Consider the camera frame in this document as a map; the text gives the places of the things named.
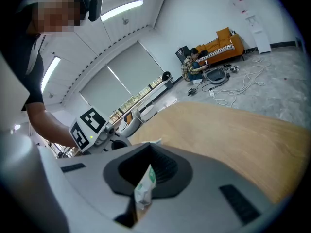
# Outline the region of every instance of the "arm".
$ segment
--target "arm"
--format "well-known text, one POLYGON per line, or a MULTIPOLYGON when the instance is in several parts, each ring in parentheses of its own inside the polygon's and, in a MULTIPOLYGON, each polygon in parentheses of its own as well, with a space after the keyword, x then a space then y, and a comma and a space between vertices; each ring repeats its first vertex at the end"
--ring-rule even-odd
POLYGON ((76 147, 68 129, 50 112, 46 111, 43 103, 26 104, 29 121, 35 131, 48 141, 67 147, 76 147))
POLYGON ((190 72, 191 74, 198 74, 200 71, 205 70, 206 66, 202 66, 200 68, 194 69, 192 63, 189 61, 187 62, 187 69, 188 69, 188 72, 190 72))

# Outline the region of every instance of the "black headphones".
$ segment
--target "black headphones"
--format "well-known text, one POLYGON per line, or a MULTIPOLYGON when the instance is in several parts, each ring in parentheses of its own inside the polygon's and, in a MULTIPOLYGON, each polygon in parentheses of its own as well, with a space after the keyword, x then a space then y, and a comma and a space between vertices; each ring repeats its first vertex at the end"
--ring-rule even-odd
POLYGON ((88 19, 90 21, 96 21, 102 12, 103 0, 79 0, 80 2, 80 20, 85 19, 87 11, 89 11, 88 19))
POLYGON ((171 76, 171 73, 170 72, 164 72, 162 75, 162 81, 166 81, 168 79, 171 79, 172 83, 174 82, 174 79, 171 76))

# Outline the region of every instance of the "white ceiling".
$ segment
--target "white ceiling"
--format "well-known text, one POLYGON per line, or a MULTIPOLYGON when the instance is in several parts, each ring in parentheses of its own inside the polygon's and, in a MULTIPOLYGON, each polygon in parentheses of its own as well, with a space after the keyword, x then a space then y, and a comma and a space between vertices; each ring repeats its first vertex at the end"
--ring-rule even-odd
MULTIPOLYGON (((38 1, 25 0, 23 4, 38 1)), ((130 1, 103 0, 102 13, 130 1)), ((142 6, 116 15, 104 23, 100 19, 95 22, 85 20, 84 25, 75 28, 74 32, 47 36, 41 48, 45 71, 55 55, 61 61, 44 90, 45 104, 61 104, 71 87, 80 81, 81 74, 88 72, 87 68, 92 66, 95 59, 98 58, 97 62, 102 59, 111 46, 122 44, 131 34, 147 26, 153 28, 162 3, 163 0, 144 0, 142 6), (123 19, 129 19, 129 23, 124 25, 123 19)))

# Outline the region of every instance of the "wooden table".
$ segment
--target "wooden table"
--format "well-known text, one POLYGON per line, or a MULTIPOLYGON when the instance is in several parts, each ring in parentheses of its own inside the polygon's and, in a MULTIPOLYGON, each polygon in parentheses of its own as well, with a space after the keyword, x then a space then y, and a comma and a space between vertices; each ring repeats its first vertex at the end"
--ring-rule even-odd
POLYGON ((304 173, 311 133, 248 111, 180 102, 155 115, 130 141, 159 138, 164 145, 226 163, 277 203, 295 190, 304 173))

